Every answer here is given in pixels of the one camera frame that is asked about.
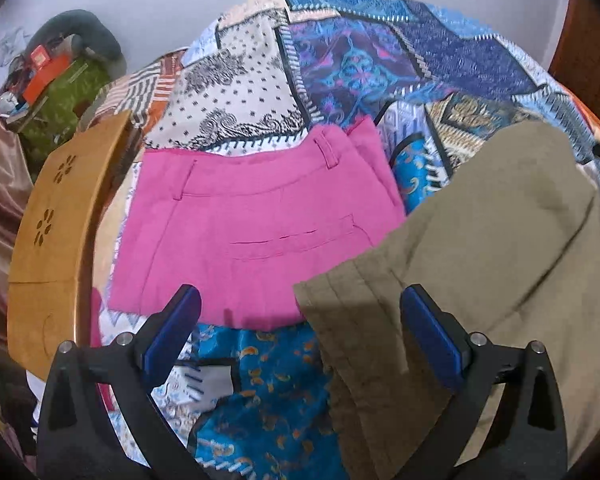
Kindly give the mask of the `folded pink pants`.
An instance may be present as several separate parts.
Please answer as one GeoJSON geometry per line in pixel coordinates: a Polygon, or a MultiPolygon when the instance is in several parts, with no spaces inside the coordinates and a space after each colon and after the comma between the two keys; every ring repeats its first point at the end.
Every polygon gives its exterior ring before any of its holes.
{"type": "Polygon", "coordinates": [[[379,244],[405,209],[373,119],[314,127],[295,148],[228,157],[148,150],[109,305],[160,311],[185,284],[201,321],[274,330],[302,319],[294,285],[379,244]]]}

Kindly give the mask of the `khaki olive pants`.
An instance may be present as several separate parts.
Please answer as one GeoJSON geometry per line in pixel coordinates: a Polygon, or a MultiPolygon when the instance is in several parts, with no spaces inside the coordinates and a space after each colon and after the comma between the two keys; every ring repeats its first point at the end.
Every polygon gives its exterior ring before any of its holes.
{"type": "Polygon", "coordinates": [[[449,400],[402,328],[411,284],[496,344],[545,344],[568,460],[600,444],[600,192],[565,133],[536,120],[498,131],[377,247],[294,286],[352,479],[393,477],[449,400]]]}

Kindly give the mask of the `green bag of clutter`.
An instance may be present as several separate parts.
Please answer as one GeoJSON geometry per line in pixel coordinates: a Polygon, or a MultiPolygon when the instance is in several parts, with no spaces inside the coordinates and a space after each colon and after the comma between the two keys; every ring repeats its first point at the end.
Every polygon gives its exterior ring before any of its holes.
{"type": "Polygon", "coordinates": [[[55,37],[12,60],[0,90],[0,118],[20,139],[31,169],[71,139],[109,81],[102,61],[76,34],[55,37]]]}

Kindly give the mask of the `brown wooden door frame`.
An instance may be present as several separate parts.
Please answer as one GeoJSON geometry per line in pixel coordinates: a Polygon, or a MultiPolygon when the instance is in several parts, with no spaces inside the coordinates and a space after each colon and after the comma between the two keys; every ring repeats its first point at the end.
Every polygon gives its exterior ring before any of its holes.
{"type": "Polygon", "coordinates": [[[569,0],[550,74],[600,119],[600,8],[569,0]]]}

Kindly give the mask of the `dark grey pillow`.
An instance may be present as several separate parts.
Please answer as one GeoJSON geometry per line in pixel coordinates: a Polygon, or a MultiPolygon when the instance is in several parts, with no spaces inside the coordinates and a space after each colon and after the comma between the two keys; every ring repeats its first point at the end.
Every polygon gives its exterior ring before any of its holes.
{"type": "Polygon", "coordinates": [[[59,48],[74,58],[84,55],[102,63],[112,78],[126,72],[126,61],[119,41],[92,12],[82,9],[61,12],[30,38],[22,55],[27,60],[42,46],[48,54],[59,48]]]}

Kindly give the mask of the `blue patchwork quilt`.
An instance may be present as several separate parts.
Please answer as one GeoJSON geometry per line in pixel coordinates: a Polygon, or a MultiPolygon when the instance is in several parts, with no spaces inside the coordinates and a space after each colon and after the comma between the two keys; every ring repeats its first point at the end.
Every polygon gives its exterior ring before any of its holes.
{"type": "MultiPolygon", "coordinates": [[[[186,52],[99,93],[97,119],[127,110],[140,151],[96,238],[92,341],[99,346],[136,333],[148,316],[109,305],[148,150],[278,152],[316,126],[347,129],[368,117],[405,209],[402,226],[495,133],[536,120],[565,133],[578,168],[600,192],[596,141],[562,86],[490,28],[414,0],[247,0],[186,52]]],[[[208,474],[352,479],[329,414],[332,372],[301,315],[274,330],[200,319],[152,393],[172,436],[208,474]]]]}

